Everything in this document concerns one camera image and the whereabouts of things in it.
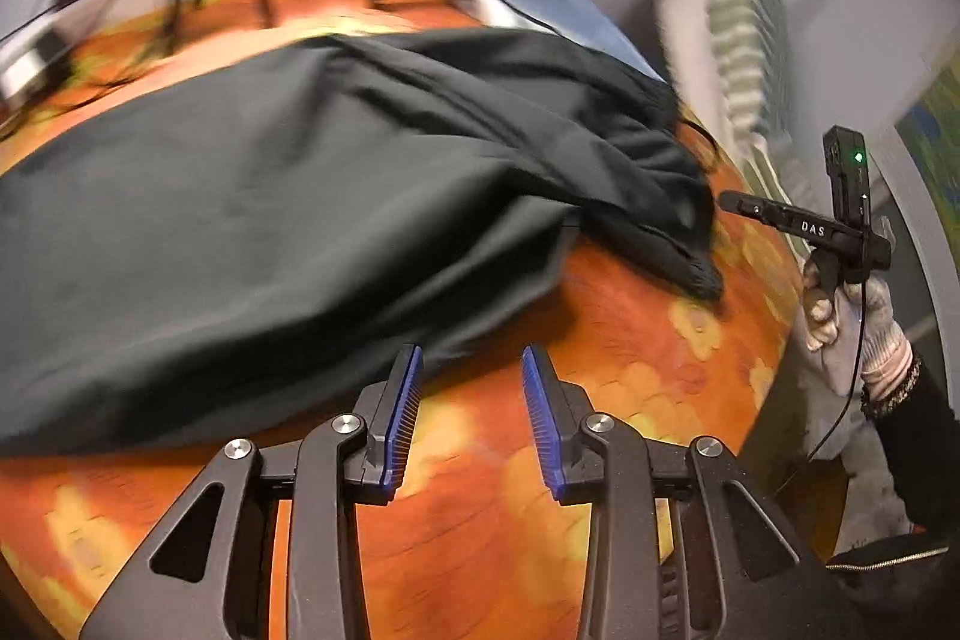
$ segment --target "orange tablecloth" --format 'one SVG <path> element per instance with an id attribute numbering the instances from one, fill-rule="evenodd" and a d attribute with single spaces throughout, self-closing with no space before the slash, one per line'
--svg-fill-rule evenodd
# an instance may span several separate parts
<path id="1" fill-rule="evenodd" d="M 401 16 L 358 11 L 359 0 L 275 3 L 284 22 L 270 31 L 243 29 L 256 19 L 248 0 L 219 0 L 196 13 L 187 35 L 203 42 L 88 109 L 66 116 L 37 110 L 0 145 L 0 170 L 107 106 L 304 35 L 469 24 L 435 2 Z M 232 30 L 209 36 L 225 26 Z M 144 28 L 138 20 L 91 42 L 80 67 L 115 68 L 118 54 L 147 35 Z M 73 98 L 83 96 L 82 87 L 72 90 Z M 682 133 L 709 159 L 695 134 Z M 717 191 L 743 188 L 728 162 L 710 180 Z M 719 304 L 705 307 L 581 239 L 558 290 L 430 384 L 397 499 L 386 509 L 358 509 L 374 638 L 574 636 L 589 509 L 561 509 L 544 488 L 520 351 L 532 340 L 545 343 L 561 377 L 582 384 L 595 408 L 646 437 L 685 444 L 709 432 L 737 450 L 784 351 L 800 279 L 776 232 L 731 215 L 718 215 L 714 257 L 726 290 Z M 267 437 L 237 434 L 270 444 L 299 437 L 319 420 Z M 77 636 L 133 549 L 221 445 L 0 462 L 0 550 L 65 637 Z M 277 560 L 283 557 L 281 544 Z M 275 592 L 271 635 L 280 638 L 283 600 Z"/>

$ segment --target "gloved hand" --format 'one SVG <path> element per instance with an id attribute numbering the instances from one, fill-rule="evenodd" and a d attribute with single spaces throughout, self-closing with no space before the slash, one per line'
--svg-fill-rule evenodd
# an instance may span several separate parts
<path id="1" fill-rule="evenodd" d="M 860 331 L 854 305 L 861 302 L 860 286 L 837 287 L 833 301 L 819 288 L 820 271 L 807 261 L 803 268 L 803 314 L 806 346 L 821 352 L 830 387 L 839 395 L 850 390 L 856 340 Z M 867 280 L 866 325 L 860 376 L 874 402 L 889 396 L 906 377 L 913 348 L 894 320 L 890 289 L 876 277 Z"/>

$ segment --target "silver screw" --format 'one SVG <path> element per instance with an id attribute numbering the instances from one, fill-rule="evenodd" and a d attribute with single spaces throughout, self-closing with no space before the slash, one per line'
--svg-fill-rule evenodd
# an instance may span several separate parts
<path id="1" fill-rule="evenodd" d="M 717 458 L 723 453 L 723 443 L 716 437 L 701 437 L 697 440 L 697 453 L 707 458 Z"/>
<path id="2" fill-rule="evenodd" d="M 224 445 L 224 453 L 227 458 L 243 458 L 253 450 L 253 442 L 248 439 L 232 439 Z"/>
<path id="3" fill-rule="evenodd" d="M 360 418 L 353 413 L 345 413 L 334 418 L 332 426 L 337 434 L 350 434 L 360 428 Z"/>
<path id="4" fill-rule="evenodd" d="M 603 434 L 613 429 L 613 418 L 606 413 L 594 413 L 587 417 L 587 429 L 597 434 Z"/>

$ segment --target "black fabric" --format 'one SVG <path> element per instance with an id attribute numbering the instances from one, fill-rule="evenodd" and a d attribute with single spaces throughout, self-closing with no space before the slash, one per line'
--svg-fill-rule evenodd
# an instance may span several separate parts
<path id="1" fill-rule="evenodd" d="M 0 178 L 0 453 L 248 434 L 556 285 L 582 215 L 716 298 L 669 87 L 533 31 L 301 42 Z"/>
<path id="2" fill-rule="evenodd" d="M 960 423 L 925 366 L 904 403 L 877 421 L 877 432 L 907 515 L 930 531 L 877 540 L 830 563 L 862 567 L 949 550 L 834 574 L 875 640 L 960 636 Z"/>

